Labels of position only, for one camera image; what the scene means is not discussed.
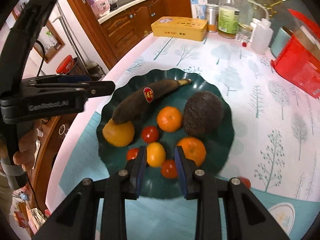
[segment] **glass bottle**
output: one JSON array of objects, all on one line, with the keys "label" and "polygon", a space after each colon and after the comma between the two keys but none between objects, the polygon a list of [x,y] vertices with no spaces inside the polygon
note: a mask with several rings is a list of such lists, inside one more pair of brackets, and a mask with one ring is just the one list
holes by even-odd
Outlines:
[{"label": "glass bottle", "polygon": [[239,24],[239,3],[238,0],[219,1],[218,33],[227,39],[234,39]]}]

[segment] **red container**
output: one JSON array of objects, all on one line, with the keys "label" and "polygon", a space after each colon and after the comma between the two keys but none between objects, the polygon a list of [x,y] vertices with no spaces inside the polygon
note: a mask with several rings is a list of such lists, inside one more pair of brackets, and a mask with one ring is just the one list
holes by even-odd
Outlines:
[{"label": "red container", "polygon": [[[301,20],[320,39],[320,28],[299,12],[290,10],[291,14]],[[282,52],[271,65],[277,73],[301,88],[314,98],[320,97],[320,61],[318,47],[313,44],[302,27],[294,32]]]},{"label": "red container", "polygon": [[74,66],[75,61],[71,55],[65,57],[56,70],[57,74],[67,74]]},{"label": "red container", "polygon": [[66,56],[66,58],[60,63],[59,67],[56,69],[56,73],[67,75],[88,75],[86,68],[80,63],[78,58],[72,58],[71,55]]}]

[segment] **banana stem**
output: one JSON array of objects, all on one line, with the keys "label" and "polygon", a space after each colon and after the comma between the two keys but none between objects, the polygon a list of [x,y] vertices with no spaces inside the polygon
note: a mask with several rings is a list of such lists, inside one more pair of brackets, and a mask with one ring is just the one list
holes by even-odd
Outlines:
[{"label": "banana stem", "polygon": [[191,79],[181,79],[181,80],[178,80],[178,82],[179,82],[179,86],[183,86],[183,85],[190,84]]}]

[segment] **avocado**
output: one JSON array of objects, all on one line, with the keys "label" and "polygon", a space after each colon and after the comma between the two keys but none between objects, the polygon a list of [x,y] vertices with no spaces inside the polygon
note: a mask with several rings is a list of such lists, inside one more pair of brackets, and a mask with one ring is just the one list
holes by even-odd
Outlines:
[{"label": "avocado", "polygon": [[183,128],[189,136],[201,136],[217,129],[223,119],[223,105],[218,96],[209,91],[196,92],[183,110]]}]

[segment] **yellow tin box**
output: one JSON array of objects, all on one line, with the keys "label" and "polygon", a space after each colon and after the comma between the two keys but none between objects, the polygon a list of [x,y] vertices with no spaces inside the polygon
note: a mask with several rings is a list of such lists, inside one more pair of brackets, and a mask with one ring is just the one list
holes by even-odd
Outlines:
[{"label": "yellow tin box", "polygon": [[151,28],[153,35],[157,37],[203,41],[207,33],[207,25],[207,20],[164,16],[151,24]]}]

